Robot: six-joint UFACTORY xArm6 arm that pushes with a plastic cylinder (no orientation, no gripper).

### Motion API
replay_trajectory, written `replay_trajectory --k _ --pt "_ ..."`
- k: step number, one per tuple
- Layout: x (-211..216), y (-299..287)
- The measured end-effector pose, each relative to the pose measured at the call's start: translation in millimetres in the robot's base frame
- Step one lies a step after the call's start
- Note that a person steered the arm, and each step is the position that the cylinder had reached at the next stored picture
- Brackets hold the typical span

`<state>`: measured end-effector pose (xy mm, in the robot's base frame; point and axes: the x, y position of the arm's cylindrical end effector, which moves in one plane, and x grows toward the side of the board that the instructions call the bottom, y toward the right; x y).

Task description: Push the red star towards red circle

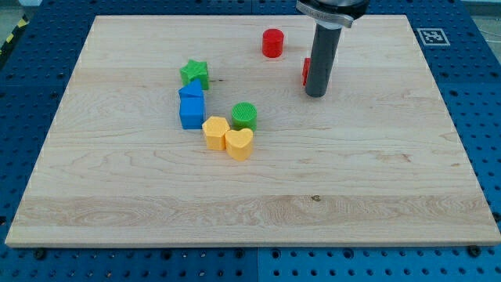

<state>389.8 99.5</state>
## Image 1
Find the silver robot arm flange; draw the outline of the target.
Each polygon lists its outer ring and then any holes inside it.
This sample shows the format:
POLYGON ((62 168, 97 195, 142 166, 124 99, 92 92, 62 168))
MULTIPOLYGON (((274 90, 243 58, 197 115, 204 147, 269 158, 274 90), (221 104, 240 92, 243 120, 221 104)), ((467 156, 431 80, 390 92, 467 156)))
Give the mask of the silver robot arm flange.
POLYGON ((327 29, 351 28, 362 17, 369 0, 297 0, 295 9, 327 29))

